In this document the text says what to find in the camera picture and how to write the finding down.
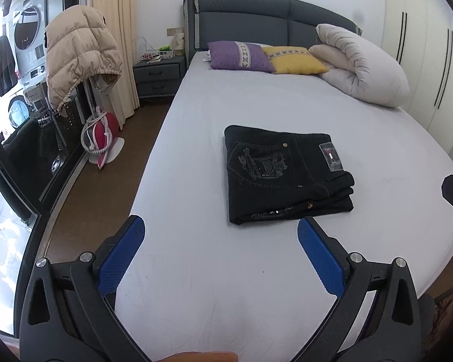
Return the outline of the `person's left hand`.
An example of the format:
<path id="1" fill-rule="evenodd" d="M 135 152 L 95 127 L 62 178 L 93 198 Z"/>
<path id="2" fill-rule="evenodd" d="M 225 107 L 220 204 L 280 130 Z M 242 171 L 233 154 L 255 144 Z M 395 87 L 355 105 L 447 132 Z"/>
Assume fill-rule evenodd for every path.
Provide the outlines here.
<path id="1" fill-rule="evenodd" d="M 238 362 L 239 357 L 234 352 L 209 351 L 209 352 L 181 352 L 170 355 L 159 362 Z"/>

